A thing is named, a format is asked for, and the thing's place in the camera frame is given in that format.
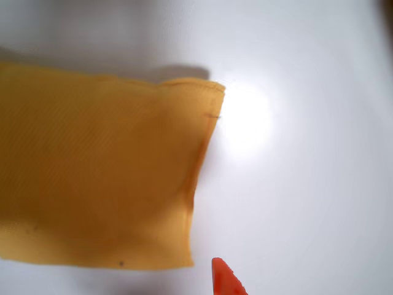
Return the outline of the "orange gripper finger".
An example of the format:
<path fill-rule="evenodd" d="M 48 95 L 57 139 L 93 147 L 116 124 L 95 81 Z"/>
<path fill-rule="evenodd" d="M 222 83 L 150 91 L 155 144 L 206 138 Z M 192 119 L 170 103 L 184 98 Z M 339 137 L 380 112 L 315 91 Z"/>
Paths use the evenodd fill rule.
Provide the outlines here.
<path fill-rule="evenodd" d="M 212 259 L 212 285 L 214 295 L 247 295 L 242 283 L 222 258 Z"/>

